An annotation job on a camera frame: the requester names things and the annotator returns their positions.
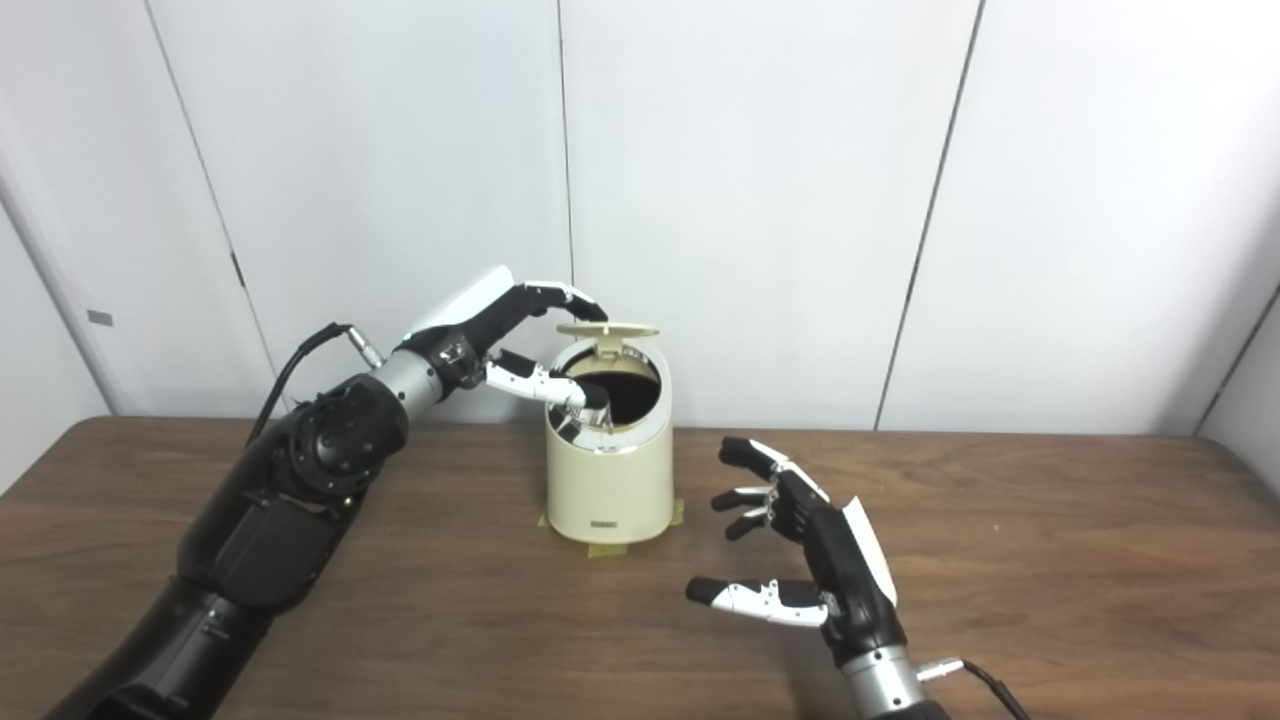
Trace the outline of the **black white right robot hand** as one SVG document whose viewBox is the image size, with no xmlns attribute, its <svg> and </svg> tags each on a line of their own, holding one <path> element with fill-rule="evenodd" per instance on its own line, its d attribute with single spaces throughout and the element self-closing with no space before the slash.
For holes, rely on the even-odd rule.
<svg viewBox="0 0 1280 720">
<path fill-rule="evenodd" d="M 717 512 L 741 509 L 728 541 L 767 528 L 803 548 L 809 580 L 723 580 L 694 577 L 685 596 L 722 612 L 819 629 L 836 665 L 908 643 L 887 562 L 859 498 L 842 507 L 790 457 L 744 437 L 726 436 L 718 459 L 763 480 L 712 498 Z"/>
</svg>

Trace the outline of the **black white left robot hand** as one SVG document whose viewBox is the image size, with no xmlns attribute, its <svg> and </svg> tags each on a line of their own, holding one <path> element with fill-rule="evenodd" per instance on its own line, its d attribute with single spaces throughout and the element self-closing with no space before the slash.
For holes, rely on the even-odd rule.
<svg viewBox="0 0 1280 720">
<path fill-rule="evenodd" d="M 374 375 L 399 395 L 410 418 L 480 386 L 547 406 L 611 415 L 599 386 L 557 374 L 497 345 L 525 320 L 562 309 L 581 322 L 605 322 L 582 291 L 558 281 L 518 283 L 506 265 L 492 268 L 420 322 Z"/>
</svg>

